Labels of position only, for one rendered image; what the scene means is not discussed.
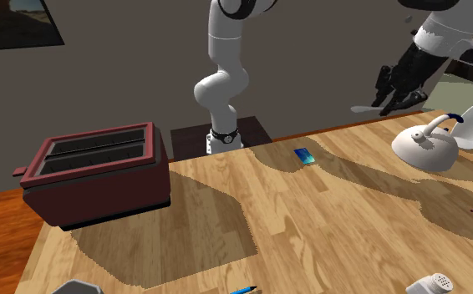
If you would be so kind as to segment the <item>blue card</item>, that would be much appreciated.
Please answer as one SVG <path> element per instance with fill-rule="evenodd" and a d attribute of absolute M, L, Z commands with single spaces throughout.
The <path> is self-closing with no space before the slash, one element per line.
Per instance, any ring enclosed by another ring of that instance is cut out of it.
<path fill-rule="evenodd" d="M 315 161 L 312 154 L 306 148 L 295 149 L 293 152 L 305 165 L 312 164 Z"/>

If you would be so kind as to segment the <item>dark red toaster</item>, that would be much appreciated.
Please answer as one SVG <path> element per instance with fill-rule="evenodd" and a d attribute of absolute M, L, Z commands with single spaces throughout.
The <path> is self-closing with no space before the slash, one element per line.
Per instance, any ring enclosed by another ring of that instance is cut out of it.
<path fill-rule="evenodd" d="M 47 138 L 13 175 L 23 201 L 64 231 L 170 205 L 168 156 L 151 122 Z"/>

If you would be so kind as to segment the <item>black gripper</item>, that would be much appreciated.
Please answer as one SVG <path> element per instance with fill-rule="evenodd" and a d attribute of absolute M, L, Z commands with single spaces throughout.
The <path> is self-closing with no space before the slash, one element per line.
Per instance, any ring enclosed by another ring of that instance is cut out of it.
<path fill-rule="evenodd" d="M 380 116 L 386 116 L 392 111 L 408 109 L 425 102 L 429 96 L 418 88 L 422 87 L 447 59 L 447 57 L 427 53 L 412 43 L 393 69 L 387 65 L 381 67 L 375 84 L 377 93 L 372 106 L 379 107 L 393 91 L 393 88 L 394 97 L 379 112 Z"/>

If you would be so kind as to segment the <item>grey angular container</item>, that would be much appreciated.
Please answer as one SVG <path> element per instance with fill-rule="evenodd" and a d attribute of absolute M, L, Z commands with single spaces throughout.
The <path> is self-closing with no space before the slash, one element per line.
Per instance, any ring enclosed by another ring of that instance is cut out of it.
<path fill-rule="evenodd" d="M 78 279 L 66 281 L 51 294 L 104 294 L 103 290 L 95 285 Z"/>

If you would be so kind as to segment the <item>framed landscape wall picture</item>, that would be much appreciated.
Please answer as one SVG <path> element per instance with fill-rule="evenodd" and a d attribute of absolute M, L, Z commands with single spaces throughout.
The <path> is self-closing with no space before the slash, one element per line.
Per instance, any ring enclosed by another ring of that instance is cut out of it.
<path fill-rule="evenodd" d="M 60 45 L 46 0 L 0 0 L 0 50 Z"/>

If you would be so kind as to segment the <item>dark robot stand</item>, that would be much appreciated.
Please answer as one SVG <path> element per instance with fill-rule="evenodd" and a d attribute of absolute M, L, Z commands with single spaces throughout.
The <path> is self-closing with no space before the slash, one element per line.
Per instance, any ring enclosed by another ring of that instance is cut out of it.
<path fill-rule="evenodd" d="M 272 139 L 255 116 L 238 119 L 237 126 L 242 136 L 244 148 L 272 142 Z M 172 130 L 170 136 L 173 160 L 181 161 L 205 156 L 206 136 L 210 129 L 210 124 L 202 124 Z"/>

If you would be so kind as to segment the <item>white salt shaker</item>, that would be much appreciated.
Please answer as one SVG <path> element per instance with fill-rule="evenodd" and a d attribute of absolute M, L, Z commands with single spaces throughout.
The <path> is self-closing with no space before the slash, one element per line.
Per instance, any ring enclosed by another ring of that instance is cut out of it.
<path fill-rule="evenodd" d="M 450 278 L 442 273 L 424 276 L 407 286 L 406 294 L 448 294 L 453 290 Z"/>

